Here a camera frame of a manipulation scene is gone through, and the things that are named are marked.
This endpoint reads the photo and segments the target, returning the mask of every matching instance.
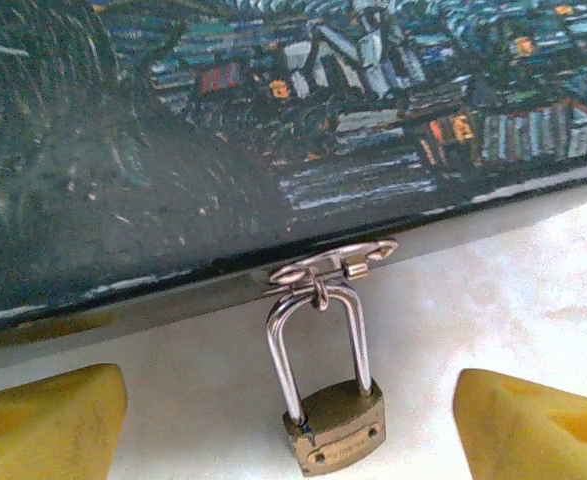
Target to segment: padlock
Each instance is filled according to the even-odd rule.
[[[367,456],[386,439],[384,397],[369,371],[360,299],[345,283],[316,282],[315,285],[313,292],[282,297],[267,321],[269,349],[287,406],[284,426],[304,476],[347,467]],[[314,303],[323,310],[329,299],[338,300],[344,306],[356,378],[300,400],[284,345],[284,325],[303,305]]]

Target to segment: metal hasp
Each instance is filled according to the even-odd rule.
[[[384,398],[369,370],[362,304],[355,290],[337,278],[338,272],[347,279],[366,276],[369,260],[386,258],[396,247],[393,240],[350,245],[293,263],[271,276],[279,286],[266,294],[285,294],[269,314],[267,341],[286,402],[284,426],[304,476],[347,467],[386,439]],[[325,261],[331,265],[322,272],[319,265]],[[348,319],[355,379],[301,400],[284,345],[284,325],[300,307],[311,304],[324,311],[331,300],[342,304]]]

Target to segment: painted box lid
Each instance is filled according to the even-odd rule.
[[[585,181],[587,0],[0,1],[0,329]]]

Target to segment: metal ring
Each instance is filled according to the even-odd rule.
[[[313,288],[315,289],[315,298],[313,299],[313,306],[320,312],[325,312],[329,308],[329,292],[326,289],[326,283],[315,276],[313,271],[310,271],[311,280],[313,281]]]
[[[351,352],[355,366],[355,377],[360,395],[371,395],[372,380],[369,370],[369,356],[366,344],[366,330],[362,303],[351,287],[345,283],[328,283],[325,285],[330,298],[338,300],[344,307],[348,319]],[[275,304],[266,322],[266,339],[268,341],[271,358],[275,366],[284,401],[289,417],[298,426],[306,422],[306,415],[302,408],[300,392],[297,388],[293,370],[284,345],[283,330],[286,321],[300,307],[312,303],[315,292],[302,295],[285,295]]]

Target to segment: white surface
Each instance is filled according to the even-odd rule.
[[[468,480],[451,413],[463,368],[587,396],[587,205],[378,269],[354,286],[388,434],[371,456],[327,480]],[[266,347],[271,305],[255,302],[4,368],[0,389],[116,362],[129,409],[109,480],[299,479]],[[307,310],[286,330],[303,395],[352,374],[337,309]]]

